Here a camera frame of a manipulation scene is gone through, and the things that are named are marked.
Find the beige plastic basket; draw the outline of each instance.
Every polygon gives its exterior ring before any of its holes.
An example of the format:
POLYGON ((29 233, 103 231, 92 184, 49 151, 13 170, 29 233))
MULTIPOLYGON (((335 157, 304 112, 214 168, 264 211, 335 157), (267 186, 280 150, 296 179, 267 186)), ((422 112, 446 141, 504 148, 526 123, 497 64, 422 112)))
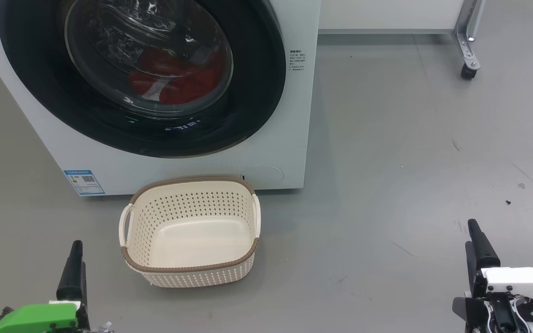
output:
POLYGON ((234 282, 254 263, 260 203, 250 185, 239 179, 163 181, 133 196, 118 233, 127 264, 155 286, 234 282))

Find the basket bottom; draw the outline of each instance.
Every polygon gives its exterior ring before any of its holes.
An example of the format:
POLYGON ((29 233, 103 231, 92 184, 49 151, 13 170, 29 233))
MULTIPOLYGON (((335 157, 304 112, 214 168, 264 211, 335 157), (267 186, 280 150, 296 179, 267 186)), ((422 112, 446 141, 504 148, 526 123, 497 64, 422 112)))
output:
POLYGON ((197 267, 243 257, 252 246, 248 223, 231 216, 193 217, 159 228, 152 241, 151 267, 197 267))

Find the metal stand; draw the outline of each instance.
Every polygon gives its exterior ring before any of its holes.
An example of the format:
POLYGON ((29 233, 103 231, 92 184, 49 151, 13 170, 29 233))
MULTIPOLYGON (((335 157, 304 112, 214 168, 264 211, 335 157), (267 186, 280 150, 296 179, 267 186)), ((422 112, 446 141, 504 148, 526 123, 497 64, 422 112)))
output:
POLYGON ((477 7, 482 8, 484 5, 483 0, 465 0, 462 6, 462 10, 459 12, 458 20, 452 31, 453 40, 458 45, 458 49, 465 65, 462 67, 462 78, 466 80, 472 80, 476 76, 476 72, 480 69, 480 62, 476 59, 476 55, 472 51, 470 42, 476 39, 476 28, 478 27, 478 21, 480 20, 480 12, 475 14, 477 7), (472 23, 472 17, 475 17, 475 22, 472 23), (468 35, 468 27, 472 27, 474 32, 472 36, 468 35))

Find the brown basket rim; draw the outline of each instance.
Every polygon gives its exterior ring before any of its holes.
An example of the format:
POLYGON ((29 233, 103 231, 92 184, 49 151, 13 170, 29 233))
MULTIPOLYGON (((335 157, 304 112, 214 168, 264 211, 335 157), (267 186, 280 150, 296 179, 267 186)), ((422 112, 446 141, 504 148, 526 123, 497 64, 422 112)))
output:
MULTIPOLYGON (((254 189, 250 187, 250 184, 246 183, 246 181, 243 181, 241 179, 235 179, 230 177, 190 177, 186 179, 172 179, 172 180, 165 180, 165 181, 158 181, 156 183, 149 184, 142 188, 141 190, 137 191, 135 195, 131 198, 131 201, 129 201, 130 204, 135 204, 137 199, 146 191, 151 190, 152 188, 161 187, 165 185, 174 185, 174 184, 184 184, 184 183, 202 183, 205 181, 230 181, 233 183, 239 183, 246 187, 251 195, 256 194, 254 192, 254 189)), ((135 260, 131 258, 129 255, 129 249, 127 247, 121 247, 121 251, 123 252, 123 257, 127 264, 129 266, 133 267, 133 269, 141 271, 141 272, 147 272, 147 273, 184 273, 184 272, 200 272, 200 271, 209 271, 209 270, 218 270, 223 268, 229 268, 233 267, 235 265, 239 265, 243 263, 244 261, 250 259, 250 257, 254 254, 256 251, 256 248, 258 247, 258 238, 254 238, 254 242, 252 243, 252 246, 250 247, 250 250, 240 259, 229 261, 227 263, 220 263, 220 264, 213 264, 213 265, 205 265, 205 266, 196 266, 196 267, 172 267, 172 268, 163 268, 163 267, 146 267, 142 266, 138 263, 135 263, 135 260)))

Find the washing machine door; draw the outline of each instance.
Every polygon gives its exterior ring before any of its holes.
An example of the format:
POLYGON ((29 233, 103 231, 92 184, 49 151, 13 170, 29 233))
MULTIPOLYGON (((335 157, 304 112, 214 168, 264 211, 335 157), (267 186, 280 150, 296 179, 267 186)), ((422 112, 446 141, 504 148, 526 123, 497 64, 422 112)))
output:
POLYGON ((245 140, 285 84, 283 41, 264 0, 0 0, 0 37, 51 113, 146 156, 245 140))

